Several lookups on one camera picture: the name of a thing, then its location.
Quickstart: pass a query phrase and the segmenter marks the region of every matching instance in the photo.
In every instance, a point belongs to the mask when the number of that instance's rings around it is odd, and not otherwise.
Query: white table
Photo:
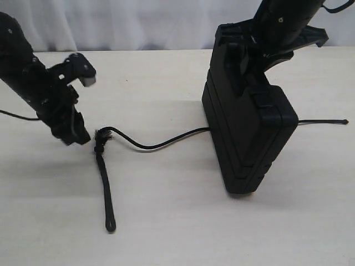
[[[210,50],[87,52],[87,129],[155,144],[205,126]],[[66,54],[38,55],[49,65]],[[355,121],[355,48],[306,48],[268,72],[300,119]],[[34,116],[4,84],[1,109]],[[224,189],[209,133],[156,153],[105,150],[117,232],[106,233],[93,143],[0,116],[0,265],[348,265],[355,257],[355,127],[297,129],[252,196]]]

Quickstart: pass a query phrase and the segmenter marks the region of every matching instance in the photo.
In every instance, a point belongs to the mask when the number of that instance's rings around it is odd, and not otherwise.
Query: white backdrop
[[[330,7],[345,0],[328,0]],[[37,51],[211,48],[221,23],[252,18],[261,0],[0,0]],[[318,12],[327,45],[355,45],[355,6]]]

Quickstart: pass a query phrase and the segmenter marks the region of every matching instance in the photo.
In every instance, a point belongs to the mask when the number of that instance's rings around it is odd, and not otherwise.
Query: table surface
[[[85,52],[97,83],[77,106],[144,144],[206,126],[210,50]],[[67,53],[38,54],[50,66]],[[355,48],[306,48],[271,69],[300,119],[355,121]],[[1,109],[34,116],[3,83]],[[117,231],[104,228],[93,143],[0,116],[0,265],[349,265],[355,124],[300,126],[259,189],[230,197],[208,132],[155,153],[106,146]]]

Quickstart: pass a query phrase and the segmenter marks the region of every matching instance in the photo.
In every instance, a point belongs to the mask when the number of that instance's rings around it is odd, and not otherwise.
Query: white curtain
[[[0,0],[0,11],[16,17],[36,51],[201,49],[212,47],[219,24],[252,18],[260,3]],[[355,6],[340,14],[322,9],[311,25],[327,29],[331,38],[328,45],[355,45]]]

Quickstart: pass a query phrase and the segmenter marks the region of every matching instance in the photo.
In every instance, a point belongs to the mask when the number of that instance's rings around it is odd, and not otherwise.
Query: black case
[[[280,87],[264,73],[242,76],[242,50],[216,37],[202,96],[225,187],[233,194],[256,191],[298,125]]]

